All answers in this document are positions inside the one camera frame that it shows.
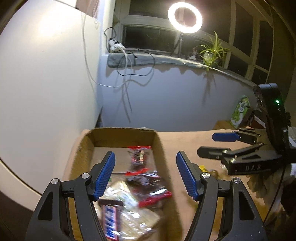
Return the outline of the white gloved right hand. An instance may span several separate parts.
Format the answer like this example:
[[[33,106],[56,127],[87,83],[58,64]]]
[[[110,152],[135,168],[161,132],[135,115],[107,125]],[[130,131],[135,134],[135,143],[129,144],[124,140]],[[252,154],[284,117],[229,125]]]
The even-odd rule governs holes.
[[[295,163],[288,164],[285,169],[282,182],[280,183],[282,172],[283,168],[271,174],[266,172],[248,176],[248,188],[255,193],[256,198],[262,198],[264,204],[268,208],[271,208],[271,211],[267,215],[265,224],[271,223],[271,221],[282,209],[280,201],[283,190],[286,186],[295,181]]]

